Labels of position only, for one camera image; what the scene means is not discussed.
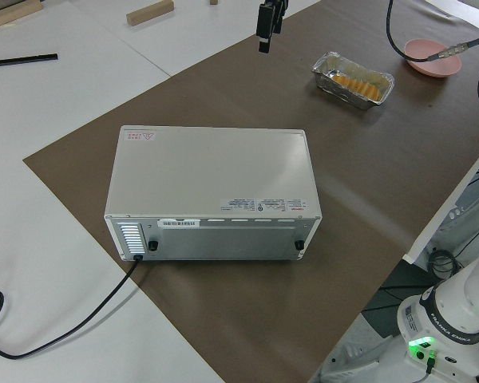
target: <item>black knob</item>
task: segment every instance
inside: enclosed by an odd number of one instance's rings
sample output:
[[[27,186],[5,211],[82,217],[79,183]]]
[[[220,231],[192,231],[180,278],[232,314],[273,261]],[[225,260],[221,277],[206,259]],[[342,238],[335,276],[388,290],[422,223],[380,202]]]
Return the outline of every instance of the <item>black knob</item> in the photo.
[[[149,249],[149,251],[158,250],[158,241],[149,241],[147,248]]]
[[[295,247],[296,247],[296,250],[302,251],[305,248],[305,241],[296,241]]]

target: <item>pink plate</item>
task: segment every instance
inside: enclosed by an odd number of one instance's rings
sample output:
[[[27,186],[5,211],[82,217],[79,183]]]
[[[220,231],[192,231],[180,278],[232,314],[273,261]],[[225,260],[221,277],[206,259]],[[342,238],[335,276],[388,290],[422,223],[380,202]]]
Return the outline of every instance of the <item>pink plate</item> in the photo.
[[[446,48],[439,42],[419,38],[406,43],[405,53],[415,58],[426,58]],[[461,60],[457,55],[428,62],[408,61],[408,64],[420,73],[433,77],[447,77],[461,69]]]

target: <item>ventilation grille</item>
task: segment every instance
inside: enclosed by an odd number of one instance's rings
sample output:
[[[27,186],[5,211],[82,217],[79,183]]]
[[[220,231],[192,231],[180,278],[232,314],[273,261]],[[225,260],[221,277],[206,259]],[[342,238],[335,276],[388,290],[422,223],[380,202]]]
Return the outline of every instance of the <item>ventilation grille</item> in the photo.
[[[119,223],[122,237],[131,254],[145,254],[144,240],[139,223]]]

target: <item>wooden stick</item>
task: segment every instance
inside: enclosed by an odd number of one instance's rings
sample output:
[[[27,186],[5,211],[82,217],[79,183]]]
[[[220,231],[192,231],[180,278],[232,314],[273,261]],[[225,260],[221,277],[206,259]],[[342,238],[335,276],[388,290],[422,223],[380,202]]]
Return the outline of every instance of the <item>wooden stick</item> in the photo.
[[[27,14],[32,14],[42,10],[42,5],[40,0],[25,0],[13,6],[8,6],[3,10],[0,10],[0,26],[7,24],[8,22],[13,22]]]
[[[141,22],[146,22],[152,18],[157,18],[162,14],[166,14],[174,10],[174,2],[172,0],[161,0],[151,6],[146,6],[140,10],[135,10],[130,14],[126,14],[126,20],[131,26],[136,26]]]

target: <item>brown table mat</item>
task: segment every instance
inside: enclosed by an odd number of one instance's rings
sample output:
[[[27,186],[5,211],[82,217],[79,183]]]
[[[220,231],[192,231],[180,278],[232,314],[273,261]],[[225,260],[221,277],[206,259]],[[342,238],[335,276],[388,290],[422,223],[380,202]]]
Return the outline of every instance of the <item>brown table mat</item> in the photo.
[[[479,156],[479,47],[459,74],[425,77],[389,47],[386,5],[317,3],[284,21],[269,55],[248,38],[25,159],[126,269],[102,218],[123,124],[305,129],[323,222],[302,261],[144,263],[133,276],[227,382],[309,379]],[[452,45],[479,30],[398,1],[393,35]],[[310,67],[327,51],[392,73],[386,103],[361,111],[317,89]]]

